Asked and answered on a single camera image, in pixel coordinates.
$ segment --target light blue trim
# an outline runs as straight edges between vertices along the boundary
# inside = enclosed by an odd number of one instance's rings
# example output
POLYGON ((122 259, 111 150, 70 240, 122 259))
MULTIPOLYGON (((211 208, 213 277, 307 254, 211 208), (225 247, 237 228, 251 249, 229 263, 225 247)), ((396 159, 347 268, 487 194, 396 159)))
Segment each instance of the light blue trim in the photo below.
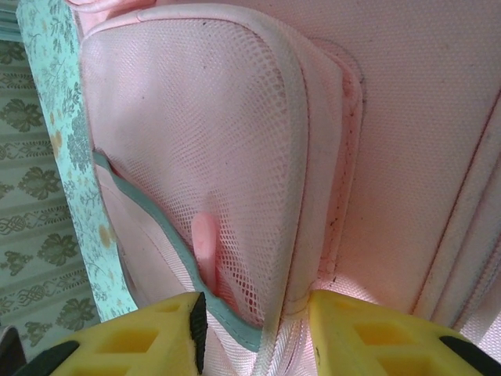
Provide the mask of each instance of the light blue trim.
POLYGON ((102 154, 93 153, 94 162, 105 168, 113 178, 117 188, 128 198, 133 200, 145 212, 152 216, 158 225, 162 228, 165 236, 172 244, 172 247, 178 253, 183 265, 193 282, 197 291, 203 291, 207 300, 207 309, 219 321, 219 323, 228 331, 228 333, 247 350, 258 352, 261 341, 261 329, 250 325, 238 317, 228 305, 220 298, 212 294, 207 289, 196 267, 196 261, 190 250, 186 247, 184 241, 179 236, 176 229, 168 221, 162 211, 140 190, 131 183, 116 176, 111 170, 110 164, 102 154))

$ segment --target black plastic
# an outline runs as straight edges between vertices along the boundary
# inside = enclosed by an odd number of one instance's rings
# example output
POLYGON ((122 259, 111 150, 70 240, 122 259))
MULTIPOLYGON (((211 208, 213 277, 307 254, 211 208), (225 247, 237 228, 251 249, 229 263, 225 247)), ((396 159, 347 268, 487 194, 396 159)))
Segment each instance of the black plastic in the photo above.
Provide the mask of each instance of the black plastic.
POLYGON ((205 308, 205 294, 200 296, 195 302, 189 314, 189 330, 191 338, 195 341, 195 361, 199 374, 204 370, 205 340, 207 338, 207 310, 205 308))
POLYGON ((0 376, 13 376, 25 364, 26 356, 17 329, 0 326, 0 376))
POLYGON ((482 376, 501 376, 501 364, 473 343, 452 336, 443 336, 440 340, 482 376))
POLYGON ((49 376, 68 358, 80 344, 68 341, 38 354, 30 363, 18 370, 14 376, 49 376))

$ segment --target pink strap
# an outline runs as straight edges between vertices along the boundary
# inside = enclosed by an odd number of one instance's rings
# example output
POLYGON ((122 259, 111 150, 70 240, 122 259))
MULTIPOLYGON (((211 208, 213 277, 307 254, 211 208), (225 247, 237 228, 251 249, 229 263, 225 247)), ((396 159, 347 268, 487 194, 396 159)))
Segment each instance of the pink strap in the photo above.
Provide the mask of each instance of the pink strap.
POLYGON ((216 293, 216 244, 218 226, 208 213, 198 213, 191 222, 193 251, 200 269, 202 280, 214 294, 216 293))
POLYGON ((89 30, 112 16, 154 5, 156 0, 66 0, 84 37, 89 30))

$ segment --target pink backpack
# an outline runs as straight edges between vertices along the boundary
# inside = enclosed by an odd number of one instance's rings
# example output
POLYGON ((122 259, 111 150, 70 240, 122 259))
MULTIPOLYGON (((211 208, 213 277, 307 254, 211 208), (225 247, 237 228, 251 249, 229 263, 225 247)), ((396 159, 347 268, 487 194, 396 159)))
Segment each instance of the pink backpack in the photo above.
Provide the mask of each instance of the pink backpack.
POLYGON ((313 288, 501 360, 501 3, 71 6, 129 289, 206 293, 206 374, 315 374, 313 288))

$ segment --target pink mesh pocket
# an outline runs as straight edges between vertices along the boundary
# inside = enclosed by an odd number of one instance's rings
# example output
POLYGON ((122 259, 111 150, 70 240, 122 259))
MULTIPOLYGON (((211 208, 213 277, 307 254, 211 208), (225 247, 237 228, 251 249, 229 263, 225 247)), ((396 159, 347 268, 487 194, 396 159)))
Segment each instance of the pink mesh pocket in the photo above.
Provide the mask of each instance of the pink mesh pocket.
POLYGON ((350 179, 338 171, 343 70, 279 21, 227 5, 118 17, 83 41, 81 61, 95 150, 191 251, 193 216, 216 219, 217 294, 263 328, 257 374, 287 363, 301 325, 279 330, 280 315, 301 318, 339 206, 335 182, 350 179))

